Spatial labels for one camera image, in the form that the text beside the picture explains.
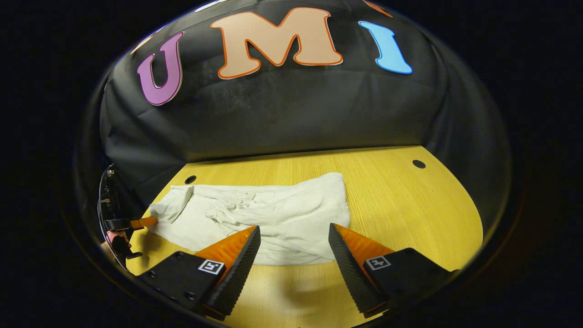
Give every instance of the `yellow tabletop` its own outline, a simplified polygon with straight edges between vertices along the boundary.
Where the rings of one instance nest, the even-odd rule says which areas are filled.
[[[426,167],[413,165],[422,161]],[[462,268],[482,245],[477,209],[451,172],[421,146],[288,153],[186,164],[170,186],[292,185],[329,172],[344,175],[349,228],[383,245],[415,248],[451,271]],[[128,260],[138,275],[181,250],[143,229],[134,232]],[[365,321],[336,262],[310,266],[253,266],[235,308],[224,322],[232,327],[352,327]]]

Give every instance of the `peach letter m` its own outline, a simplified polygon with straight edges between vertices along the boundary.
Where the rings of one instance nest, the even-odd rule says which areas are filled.
[[[338,65],[342,55],[334,49],[328,30],[330,13],[316,8],[294,8],[279,26],[252,12],[217,20],[210,26],[223,34],[224,66],[222,79],[251,74],[261,67],[249,55],[248,42],[275,66],[283,65],[292,42],[297,38],[300,51],[293,57],[301,65]]]

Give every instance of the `black fabric backdrop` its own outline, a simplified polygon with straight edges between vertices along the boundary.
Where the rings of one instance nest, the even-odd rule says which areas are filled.
[[[325,9],[336,51],[335,66],[295,63],[294,41],[285,63],[261,60],[253,74],[222,80],[220,30],[209,25],[253,11],[278,25],[289,10]],[[500,113],[473,71],[448,46],[408,18],[379,13],[362,0],[229,0],[169,23],[134,55],[111,70],[99,108],[105,154],[115,163],[140,216],[188,162],[235,156],[367,146],[423,145],[463,184],[483,221],[484,233],[504,208],[511,157]],[[410,75],[377,66],[378,48],[365,20],[395,32]],[[150,54],[154,80],[166,80],[160,46],[178,32],[182,85],[161,106],[142,93],[139,64]]]

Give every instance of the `pink object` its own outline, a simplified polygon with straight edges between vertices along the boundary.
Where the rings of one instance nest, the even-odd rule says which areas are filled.
[[[125,241],[129,243],[128,237],[125,235],[125,231],[107,231],[107,241],[109,241],[110,244],[117,236],[123,237]]]
[[[167,103],[178,93],[182,84],[182,66],[180,64],[180,55],[178,53],[178,40],[184,32],[180,32],[166,41],[160,51],[164,52],[166,61],[167,79],[163,86],[156,86],[154,76],[152,75],[152,61],[154,54],[148,56],[138,67],[140,83],[146,100],[154,106]]]

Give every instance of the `white cloth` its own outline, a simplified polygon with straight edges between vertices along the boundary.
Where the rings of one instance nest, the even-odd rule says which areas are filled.
[[[334,260],[330,223],[348,227],[344,179],[327,173],[294,186],[171,186],[150,205],[153,233],[197,252],[258,225],[261,247],[254,264],[286,266]]]

